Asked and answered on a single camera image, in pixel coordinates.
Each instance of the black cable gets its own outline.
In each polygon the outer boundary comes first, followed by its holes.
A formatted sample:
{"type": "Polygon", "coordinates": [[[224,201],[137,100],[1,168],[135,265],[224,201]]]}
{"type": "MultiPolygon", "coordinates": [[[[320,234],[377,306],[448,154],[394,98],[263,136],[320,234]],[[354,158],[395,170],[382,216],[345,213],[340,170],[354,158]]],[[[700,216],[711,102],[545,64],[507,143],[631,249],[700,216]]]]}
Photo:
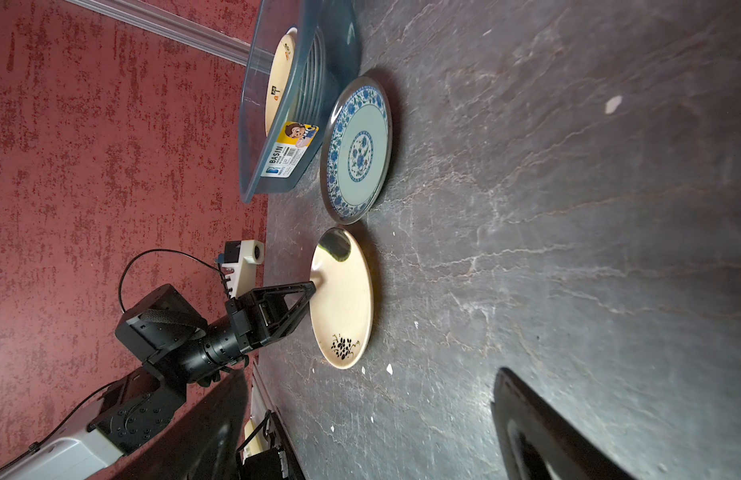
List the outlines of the black cable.
{"type": "Polygon", "coordinates": [[[122,312],[126,312],[126,305],[122,302],[122,282],[126,279],[126,274],[128,273],[128,270],[130,270],[131,265],[141,258],[142,256],[145,256],[146,254],[151,254],[152,252],[169,252],[170,254],[179,254],[183,256],[188,256],[192,260],[199,262],[200,264],[203,264],[207,266],[209,269],[214,270],[218,272],[218,274],[222,277],[222,281],[224,281],[224,272],[222,272],[222,269],[217,266],[212,266],[210,264],[206,264],[196,256],[192,256],[189,254],[186,254],[185,252],[179,251],[179,250],[171,250],[169,248],[152,248],[151,250],[146,250],[145,252],[142,252],[141,254],[138,254],[134,256],[131,261],[128,262],[128,265],[126,265],[126,269],[122,271],[122,275],[120,276],[120,283],[117,285],[117,300],[120,302],[120,308],[122,309],[122,312]]]}
{"type": "Polygon", "coordinates": [[[271,415],[272,415],[272,411],[271,410],[267,410],[267,414],[264,415],[264,419],[261,420],[261,423],[259,423],[258,426],[256,428],[254,428],[253,432],[251,432],[250,435],[245,439],[245,441],[242,442],[242,445],[240,447],[238,447],[236,453],[240,453],[243,448],[245,448],[246,446],[248,446],[248,444],[250,443],[250,440],[252,440],[253,437],[255,437],[256,435],[258,435],[258,433],[261,431],[261,429],[267,425],[267,423],[269,422],[269,417],[271,417],[271,415]]]}
{"type": "Polygon", "coordinates": [[[87,402],[89,399],[93,398],[94,395],[96,395],[98,392],[102,391],[103,389],[108,389],[110,386],[114,385],[117,381],[118,380],[114,380],[112,382],[109,382],[105,386],[97,389],[96,391],[94,391],[93,393],[91,393],[90,395],[88,395],[84,400],[82,400],[80,403],[78,403],[77,406],[71,412],[69,412],[69,414],[63,420],[61,420],[61,423],[59,423],[58,426],[56,426],[53,429],[52,432],[50,432],[46,437],[44,437],[39,442],[34,442],[33,444],[31,444],[30,447],[29,447],[29,449],[26,450],[26,452],[22,453],[20,456],[14,458],[13,460],[11,460],[10,462],[8,462],[4,466],[1,466],[0,467],[0,472],[3,471],[3,470],[5,470],[6,468],[8,468],[10,466],[13,466],[16,462],[18,462],[20,459],[24,458],[25,456],[28,456],[30,454],[37,453],[39,451],[40,447],[42,446],[42,444],[45,443],[45,442],[47,442],[50,437],[52,437],[56,432],[58,432],[58,429],[61,428],[66,423],[66,421],[69,420],[69,418],[71,418],[72,415],[74,415],[75,412],[77,410],[79,410],[81,406],[83,406],[85,404],[85,402],[87,402]]]}

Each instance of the black flower pattern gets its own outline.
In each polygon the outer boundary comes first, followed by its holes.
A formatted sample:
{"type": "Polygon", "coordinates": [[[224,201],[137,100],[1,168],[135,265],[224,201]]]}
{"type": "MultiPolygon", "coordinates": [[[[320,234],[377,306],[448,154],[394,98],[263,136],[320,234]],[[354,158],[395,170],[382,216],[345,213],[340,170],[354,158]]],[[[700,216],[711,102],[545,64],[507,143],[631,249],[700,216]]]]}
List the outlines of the black flower pattern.
{"type": "Polygon", "coordinates": [[[352,339],[345,339],[340,335],[333,335],[333,343],[330,344],[330,349],[333,353],[341,360],[346,360],[349,355],[354,357],[354,348],[360,345],[360,341],[352,343],[352,339]]]}

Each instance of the plate rim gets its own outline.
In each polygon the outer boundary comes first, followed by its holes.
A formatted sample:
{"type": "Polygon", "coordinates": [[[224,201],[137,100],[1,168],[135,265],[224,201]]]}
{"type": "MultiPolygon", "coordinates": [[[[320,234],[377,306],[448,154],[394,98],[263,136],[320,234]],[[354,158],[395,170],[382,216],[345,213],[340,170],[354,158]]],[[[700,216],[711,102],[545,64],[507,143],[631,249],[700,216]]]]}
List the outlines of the plate rim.
{"type": "MultiPolygon", "coordinates": [[[[360,351],[357,352],[357,354],[354,356],[354,359],[352,359],[351,362],[347,363],[346,366],[340,366],[334,363],[334,360],[332,360],[327,353],[323,350],[322,346],[320,346],[320,341],[318,340],[318,333],[314,331],[314,318],[312,317],[312,310],[311,306],[309,309],[309,317],[312,324],[312,334],[314,335],[314,340],[318,343],[318,349],[320,349],[320,353],[322,353],[323,357],[327,360],[328,363],[330,363],[330,366],[338,369],[338,370],[347,370],[352,368],[357,364],[357,362],[360,361],[360,358],[365,353],[365,349],[368,345],[368,342],[371,340],[371,330],[373,329],[373,319],[374,319],[374,293],[373,293],[373,279],[371,278],[371,268],[368,266],[367,258],[365,258],[365,254],[363,253],[363,249],[360,247],[360,243],[357,242],[357,239],[354,238],[354,235],[350,234],[348,230],[345,228],[341,228],[340,226],[333,226],[329,229],[327,229],[321,236],[320,240],[322,240],[323,236],[328,235],[333,230],[340,230],[342,234],[346,235],[347,238],[349,238],[349,243],[357,248],[357,251],[360,253],[360,258],[363,260],[363,265],[365,265],[365,278],[368,283],[368,293],[370,294],[370,320],[368,320],[367,328],[365,329],[365,339],[363,341],[363,344],[360,346],[360,351]]],[[[318,241],[317,246],[314,248],[314,254],[317,253],[318,248],[320,248],[320,242],[318,241]]],[[[309,277],[311,278],[311,266],[309,269],[309,277]]]]}
{"type": "Polygon", "coordinates": [[[389,98],[387,97],[387,92],[373,78],[363,75],[357,77],[354,81],[349,83],[344,91],[341,92],[341,95],[338,96],[336,104],[334,105],[333,110],[330,112],[327,128],[325,129],[325,136],[323,138],[327,139],[327,143],[324,142],[323,148],[320,149],[320,192],[322,193],[323,205],[325,206],[327,213],[333,220],[336,221],[336,223],[338,223],[339,225],[351,225],[362,218],[367,213],[367,211],[371,209],[371,207],[376,202],[376,198],[378,198],[379,194],[381,193],[381,189],[386,183],[387,173],[389,171],[389,159],[392,153],[392,114],[389,109],[389,98]],[[379,93],[381,93],[381,98],[384,100],[384,106],[387,110],[387,152],[384,160],[384,169],[381,172],[381,177],[379,178],[378,185],[376,186],[373,195],[370,197],[370,201],[368,202],[367,206],[355,216],[349,216],[345,218],[338,214],[333,204],[330,202],[330,196],[328,195],[327,159],[330,150],[328,147],[330,146],[330,140],[333,138],[333,130],[336,125],[336,120],[338,119],[341,111],[344,109],[346,101],[348,101],[356,91],[360,90],[363,87],[375,88],[377,91],[379,91],[379,93]]]}

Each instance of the plate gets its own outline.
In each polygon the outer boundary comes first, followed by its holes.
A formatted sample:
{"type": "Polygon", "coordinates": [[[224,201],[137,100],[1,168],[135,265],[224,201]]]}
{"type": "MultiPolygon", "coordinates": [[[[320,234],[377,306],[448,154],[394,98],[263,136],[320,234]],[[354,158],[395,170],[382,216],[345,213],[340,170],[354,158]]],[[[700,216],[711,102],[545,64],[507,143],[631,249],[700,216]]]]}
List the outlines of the plate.
{"type": "Polygon", "coordinates": [[[310,108],[311,117],[317,117],[319,114],[318,110],[322,104],[324,93],[325,42],[319,28],[314,34],[314,50],[316,61],[314,63],[314,91],[312,91],[312,105],[310,108]]]}
{"type": "Polygon", "coordinates": [[[337,369],[352,367],[365,351],[373,323],[371,274],[360,246],[344,229],[331,228],[312,256],[309,301],[314,338],[337,369]]]}
{"type": "Polygon", "coordinates": [[[359,77],[341,93],[320,154],[323,203],[339,224],[358,221],[373,206],[389,169],[389,101],[372,78],[359,77]]]}
{"type": "Polygon", "coordinates": [[[314,34],[314,43],[312,44],[312,49],[309,51],[309,60],[308,60],[308,75],[309,79],[307,81],[307,89],[306,89],[306,99],[304,102],[304,106],[306,108],[306,116],[307,118],[313,118],[314,117],[314,101],[318,89],[318,68],[320,67],[319,62],[320,59],[318,58],[318,52],[319,52],[319,36],[316,32],[314,34]]]}
{"type": "Polygon", "coordinates": [[[264,113],[264,129],[269,134],[269,130],[274,120],[274,114],[277,113],[280,101],[282,100],[285,85],[288,84],[290,77],[290,66],[293,64],[293,57],[296,51],[296,35],[298,30],[291,28],[288,33],[283,35],[274,52],[274,60],[269,72],[269,82],[267,85],[267,103],[264,113]]]}

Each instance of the cream plate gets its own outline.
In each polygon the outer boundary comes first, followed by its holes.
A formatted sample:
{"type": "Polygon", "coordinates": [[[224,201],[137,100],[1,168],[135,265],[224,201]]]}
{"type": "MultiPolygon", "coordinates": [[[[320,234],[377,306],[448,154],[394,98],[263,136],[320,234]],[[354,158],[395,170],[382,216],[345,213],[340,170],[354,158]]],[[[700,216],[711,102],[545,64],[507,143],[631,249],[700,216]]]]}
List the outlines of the cream plate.
{"type": "Polygon", "coordinates": [[[317,286],[309,301],[314,338],[332,366],[348,369],[363,355],[373,323],[371,274],[349,232],[325,232],[312,256],[309,280],[317,286]]]}
{"type": "Polygon", "coordinates": [[[277,114],[285,85],[288,84],[288,77],[290,77],[290,66],[293,64],[293,55],[296,51],[296,33],[295,28],[288,30],[288,33],[280,39],[277,50],[274,51],[269,85],[267,85],[267,104],[264,108],[264,128],[267,135],[269,135],[274,115],[277,114]]]}

